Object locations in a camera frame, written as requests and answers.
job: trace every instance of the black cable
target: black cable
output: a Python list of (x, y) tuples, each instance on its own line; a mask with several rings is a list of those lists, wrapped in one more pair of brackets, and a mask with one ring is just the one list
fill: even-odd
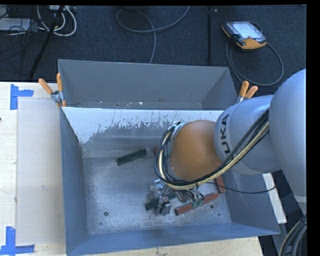
[(192, 180), (192, 181), (187, 181), (187, 180), (183, 180), (183, 179), (168, 180), (168, 179), (162, 178), (162, 176), (161, 176), (160, 173), (159, 173), (159, 170), (158, 170), (158, 167), (157, 167), (157, 159), (158, 159), (158, 157), (159, 157), (160, 151), (164, 149), (165, 145), (166, 145), (166, 144), (168, 143), (168, 141), (170, 140), (170, 137), (168, 137), (166, 141), (163, 141), (164, 138), (165, 138), (165, 136), (166, 136), (168, 133), (170, 133), (172, 130), (174, 130), (175, 127), (173, 126), (171, 129), (168, 129), (167, 131), (165, 131), (164, 134), (163, 134), (163, 136), (162, 136), (161, 141), (163, 141), (163, 143), (162, 143), (161, 147), (159, 148), (158, 152), (156, 153), (155, 161), (154, 161), (154, 169), (155, 169), (156, 174), (158, 175), (158, 177), (159, 177), (162, 181), (164, 181), (164, 182), (166, 182), (166, 183), (169, 183), (169, 184), (171, 184), (171, 185), (175, 185), (175, 186), (187, 186), (187, 185), (190, 185), (190, 184), (194, 184), (194, 183), (201, 182), (201, 181), (209, 178), (210, 176), (216, 174), (216, 173), (219, 172), (221, 169), (223, 169), (223, 168), (228, 164), (228, 162), (233, 159), (234, 154), (235, 154), (235, 153), (238, 151), (238, 149), (243, 145), (243, 143), (245, 142), (245, 140), (247, 139), (247, 137), (253, 132), (253, 130), (261, 123), (261, 121), (264, 121), (264, 123), (268, 121), (268, 118), (267, 118), (268, 116), (269, 116), (269, 109), (267, 109), (267, 110), (254, 122), (254, 124), (249, 128), (249, 130), (248, 130), (248, 131), (245, 133), (245, 135), (241, 138), (241, 140), (238, 142), (238, 144), (234, 147), (234, 149), (232, 150), (232, 152), (224, 159), (224, 161), (221, 163), (221, 165), (220, 165), (215, 171), (213, 171), (213, 172), (211, 172), (211, 173), (209, 173), (209, 174), (207, 174), (207, 175), (205, 175), (205, 176), (203, 176), (203, 177), (201, 177), (201, 178), (199, 178), (199, 179)]
[(299, 243), (299, 241), (296, 240), (296, 238), (299, 238), (301, 240), (303, 238), (303, 234), (301, 235), (301, 230), (305, 230), (306, 228), (307, 228), (307, 215), (303, 216), (287, 234), (287, 236), (285, 237), (282, 243), (279, 256), (286, 255), (287, 249), (291, 244), (296, 246), (295, 243)]
[(151, 58), (149, 60), (149, 64), (152, 63), (153, 61), (153, 58), (154, 58), (154, 55), (155, 55), (155, 52), (156, 52), (156, 45), (157, 45), (157, 37), (156, 37), (156, 32), (160, 32), (160, 31), (163, 31), (163, 30), (166, 30), (172, 26), (174, 26), (175, 24), (177, 24), (179, 21), (181, 21), (185, 16), (186, 14), (188, 13), (189, 9), (190, 9), (190, 5), (188, 6), (187, 10), (185, 11), (185, 13), (177, 20), (175, 21), (174, 23), (171, 23), (167, 26), (164, 26), (164, 27), (159, 27), (159, 28), (154, 28), (154, 25), (152, 24), (151, 20), (145, 15), (143, 14), (141, 11), (139, 10), (134, 10), (135, 12), (139, 13), (140, 15), (142, 15), (143, 17), (145, 17), (147, 19), (147, 21), (149, 22), (149, 24), (151, 25), (151, 28), (150, 30), (135, 30), (135, 29), (131, 29), (129, 27), (126, 27), (124, 26), (120, 20), (119, 20), (119, 14), (121, 12), (123, 12), (123, 10), (119, 10), (117, 13), (116, 13), (116, 21), (118, 22), (118, 24), (123, 27), (124, 29), (128, 30), (128, 31), (131, 31), (131, 32), (134, 32), (134, 33), (141, 33), (141, 34), (147, 34), (147, 33), (153, 33), (153, 50), (152, 50), (152, 54), (151, 54)]
[(163, 26), (163, 27), (159, 27), (159, 28), (153, 28), (153, 29), (150, 29), (150, 30), (136, 30), (136, 29), (131, 29), (129, 27), (126, 27), (124, 26), (120, 21), (119, 21), (119, 14), (123, 11), (123, 10), (119, 10), (116, 14), (116, 21), (119, 23), (119, 25), (121, 27), (123, 27), (124, 29), (126, 30), (129, 30), (131, 32), (135, 32), (135, 33), (154, 33), (154, 32), (159, 32), (159, 31), (163, 31), (163, 30), (166, 30), (168, 28), (171, 28), (172, 26), (174, 26), (175, 24), (177, 24), (179, 21), (181, 21), (188, 13), (189, 9), (190, 9), (190, 5), (187, 7), (186, 11), (184, 12), (184, 14), (177, 20), (175, 21), (174, 23), (171, 23), (167, 26)]
[(216, 186), (220, 187), (220, 188), (224, 188), (226, 190), (231, 190), (231, 191), (234, 191), (234, 192), (238, 192), (238, 193), (242, 193), (242, 194), (262, 194), (262, 193), (266, 193), (266, 192), (269, 192), (271, 190), (274, 190), (276, 188), (276, 186), (273, 186), (272, 188), (269, 188), (267, 190), (262, 190), (262, 191), (256, 191), (256, 192), (246, 192), (246, 191), (240, 191), (240, 190), (236, 190), (236, 189), (233, 189), (233, 188), (229, 188), (229, 187), (225, 187), (225, 186), (221, 186), (219, 184), (216, 184), (214, 182), (207, 182), (207, 183), (210, 183), (210, 184), (215, 184)]
[(298, 245), (300, 244), (301, 240), (303, 239), (306, 230), (307, 230), (307, 225), (303, 225), (303, 227), (299, 230), (299, 232), (297, 233), (297, 235), (293, 239), (291, 256), (297, 255)]
[(243, 81), (248, 81), (248, 82), (250, 82), (254, 85), (258, 85), (258, 86), (273, 86), (276, 83), (278, 83), (282, 79), (282, 77), (284, 76), (285, 68), (284, 68), (283, 61), (282, 61), (280, 55), (277, 53), (276, 49), (273, 48), (270, 43), (267, 43), (266, 45), (269, 46), (271, 48), (271, 50), (273, 50), (273, 52), (275, 53), (275, 55), (279, 59), (279, 62), (281, 65), (281, 74), (280, 74), (279, 78), (276, 81), (271, 82), (271, 83), (260, 83), (260, 82), (252, 81), (251, 79), (249, 79), (249, 78), (245, 77), (243, 74), (241, 74), (240, 71), (234, 65), (234, 62), (232, 61), (232, 53), (233, 53), (234, 49), (236, 48), (236, 46), (234, 45), (231, 48), (230, 53), (229, 53), (228, 52), (228, 45), (229, 45), (229, 40), (227, 41), (226, 46), (225, 46), (226, 57), (227, 57), (227, 60), (230, 64), (232, 70), (234, 71), (235, 76), (238, 78), (240, 83), (242, 83)]

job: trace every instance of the electronic device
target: electronic device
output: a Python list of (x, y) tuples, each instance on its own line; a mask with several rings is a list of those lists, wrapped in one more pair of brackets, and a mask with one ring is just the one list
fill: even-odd
[(266, 37), (249, 21), (227, 21), (221, 25), (224, 33), (241, 49), (252, 51), (267, 44)]

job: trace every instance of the wooden table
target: wooden table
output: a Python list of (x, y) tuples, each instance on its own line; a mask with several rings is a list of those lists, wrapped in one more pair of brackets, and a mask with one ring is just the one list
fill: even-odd
[[(43, 215), (46, 215), (47, 221), (43, 222), (40, 226), (35, 230), (19, 230), (18, 217), (20, 215), (17, 214), (17, 208), (20, 203), (20, 199), (28, 198), (28, 186), (23, 189), (20, 189), (17, 185), (17, 172), (18, 172), (18, 116), (19, 116), (19, 108), (26, 106), (26, 104), (22, 104), (23, 101), (27, 99), (27, 97), (19, 97), (18, 98), (18, 109), (10, 110), (10, 91), (11, 84), (14, 84), (19, 87), (19, 90), (29, 89), (33, 90), (34, 94), (32, 97), (29, 97), (28, 100), (46, 100), (50, 105), (50, 108), (54, 111), (57, 108), (56, 104), (51, 100), (51, 97), (45, 92), (45, 90), (38, 83), (23, 83), (23, 82), (0, 82), (0, 241), (5, 241), (6, 237), (6, 227), (10, 226), (16, 229), (16, 235), (22, 234), (23, 232), (28, 235), (28, 239), (30, 241), (33, 240), (33, 237), (38, 237), (37, 239), (41, 241), (39, 235), (48, 233), (48, 228), (50, 229), (50, 219), (57, 218), (57, 216), (51, 216), (50, 212), (45, 212), (47, 209), (46, 204), (53, 205), (57, 204), (55, 200), (47, 200), (46, 203), (42, 203), (42, 207), (39, 207), (37, 201), (33, 202), (33, 205), (28, 205), (25, 209), (25, 212), (28, 213), (32, 208), (32, 217), (41, 218)], [(50, 84), (53, 90), (57, 90), (56, 84)], [(37, 115), (37, 113), (41, 112), (40, 108), (37, 108), (37, 105), (34, 104), (32, 106), (34, 116), (37, 116), (36, 119), (40, 119), (41, 115)], [(52, 159), (54, 156), (47, 155), (42, 156), (41, 153), (37, 155), (37, 157), (47, 157)], [(58, 168), (61, 170), (60, 163), (57, 162), (55, 165), (48, 164), (45, 165), (41, 169), (36, 169), (37, 166), (34, 166), (35, 172), (38, 172), (41, 176), (41, 179), (46, 179), (48, 172), (50, 172), (52, 168)], [(60, 179), (60, 176), (57, 172), (57, 178), (54, 178), (57, 182)], [(43, 185), (41, 191), (45, 191), (47, 188)], [(24, 191), (25, 194), (17, 195), (17, 191)], [(51, 235), (40, 243), (37, 244), (35, 242), (34, 253), (26, 253), (26, 255), (66, 255), (65, 252), (65, 244), (64, 244), (64, 232), (61, 232), (60, 229), (54, 229), (52, 231), (57, 232), (55, 236)], [(19, 239), (16, 241), (16, 245), (26, 245), (19, 244)], [(139, 249), (132, 251), (121, 251), (121, 252), (112, 252), (99, 254), (105, 256), (185, 256), (185, 255), (197, 255), (197, 256), (262, 256), (262, 250), (260, 247), (260, 243), (257, 237), (249, 237), (249, 238), (238, 238), (238, 239), (229, 239), (229, 240), (220, 240), (220, 241), (212, 241), (212, 242), (200, 242), (186, 245), (176, 245), (176, 246), (167, 246), (167, 247), (156, 247), (156, 248), (148, 248), (148, 249)]]

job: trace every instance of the dark floor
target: dark floor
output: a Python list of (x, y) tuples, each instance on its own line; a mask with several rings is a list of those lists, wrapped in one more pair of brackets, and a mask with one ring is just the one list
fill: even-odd
[[(35, 66), (48, 32), (37, 29), (40, 19), (37, 5), (0, 5), (11, 18), (32, 19), (30, 29), (21, 35), (16, 31), (0, 31), (0, 81), (56, 82), (57, 60), (153, 63), (167, 65), (229, 67), (237, 92), (242, 81), (258, 85), (255, 96), (274, 94), (290, 76), (306, 68), (307, 5), (212, 5), (208, 6), (107, 6), (75, 5), (71, 9), (76, 30), (71, 36), (54, 34)], [(51, 27), (54, 12), (48, 5), (39, 6), (41, 20)], [(156, 33), (131, 30), (151, 30), (175, 25)], [(75, 28), (72, 16), (64, 12), (65, 26), (56, 33), (70, 34)], [(226, 21), (251, 21), (259, 26), (267, 45), (244, 52), (229, 45), (221, 29)], [(231, 59), (240, 75), (228, 61)], [(281, 172), (274, 173), (280, 198), (291, 191)], [(287, 230), (295, 224), (301, 212), (288, 214)], [(270, 236), (260, 237), (264, 256), (276, 256)]]

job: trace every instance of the small metal part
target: small metal part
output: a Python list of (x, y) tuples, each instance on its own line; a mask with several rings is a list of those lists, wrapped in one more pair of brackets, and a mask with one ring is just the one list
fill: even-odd
[(174, 130), (171, 133), (171, 137), (170, 140), (171, 142), (174, 141), (174, 139), (177, 137), (179, 131), (184, 127), (186, 123), (184, 122), (175, 122), (172, 126), (169, 127), (169, 129), (171, 129), (172, 127), (174, 127)]
[(154, 209), (154, 212), (157, 215), (162, 215), (162, 216), (166, 216), (170, 213), (172, 207), (172, 203), (170, 201), (165, 201), (162, 204), (160, 204), (159, 207)]
[(189, 199), (189, 197), (185, 193), (179, 190), (175, 191), (175, 195), (182, 204), (185, 204)]
[[(208, 194), (204, 197), (204, 201), (200, 204), (200, 205), (205, 205), (213, 200), (216, 200), (219, 198), (219, 194), (218, 193), (211, 193), (211, 194)], [(187, 203), (187, 204), (184, 204), (180, 207), (177, 207), (176, 209), (174, 209), (174, 212), (175, 214), (178, 216), (178, 215), (181, 215), (181, 214), (185, 214), (191, 210), (195, 209), (195, 207), (193, 206), (193, 204), (190, 202), (190, 203)]]
[(62, 103), (65, 100), (64, 94), (62, 91), (56, 90), (55, 92), (50, 94), (51, 98), (55, 103)]

